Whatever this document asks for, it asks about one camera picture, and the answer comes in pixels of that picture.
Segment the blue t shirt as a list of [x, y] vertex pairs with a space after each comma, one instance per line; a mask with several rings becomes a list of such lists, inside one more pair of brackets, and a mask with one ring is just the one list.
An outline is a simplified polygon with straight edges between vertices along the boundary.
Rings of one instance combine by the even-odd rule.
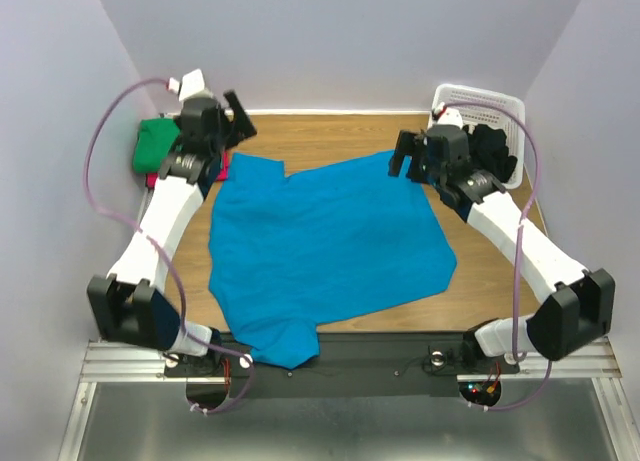
[[236, 154], [212, 209], [209, 288], [260, 363], [295, 368], [317, 329], [446, 291], [456, 256], [422, 187], [383, 151], [287, 174]]

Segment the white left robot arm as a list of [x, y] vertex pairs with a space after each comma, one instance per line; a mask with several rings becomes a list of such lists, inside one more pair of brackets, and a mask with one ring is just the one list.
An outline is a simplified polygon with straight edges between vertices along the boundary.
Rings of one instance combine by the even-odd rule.
[[199, 374], [215, 373], [222, 354], [217, 330], [186, 319], [186, 307], [165, 296], [172, 263], [191, 218], [224, 167], [227, 152], [257, 130], [235, 91], [221, 99], [203, 92], [182, 100], [172, 123], [178, 134], [157, 171], [151, 201], [139, 221], [93, 203], [100, 215], [127, 222], [134, 234], [103, 276], [95, 275], [87, 296], [102, 339], [158, 352], [188, 355]]

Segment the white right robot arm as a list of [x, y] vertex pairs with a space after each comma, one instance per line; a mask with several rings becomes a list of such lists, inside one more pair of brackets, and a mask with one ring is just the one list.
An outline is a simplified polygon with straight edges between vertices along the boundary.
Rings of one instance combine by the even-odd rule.
[[409, 180], [432, 186], [440, 200], [484, 235], [514, 267], [514, 283], [527, 283], [539, 308], [514, 313], [471, 329], [460, 347], [463, 365], [482, 371], [497, 356], [536, 352], [559, 361], [611, 329], [615, 281], [590, 270], [556, 246], [524, 217], [491, 172], [473, 165], [467, 133], [451, 124], [427, 131], [402, 130], [389, 161], [389, 175], [403, 167]]

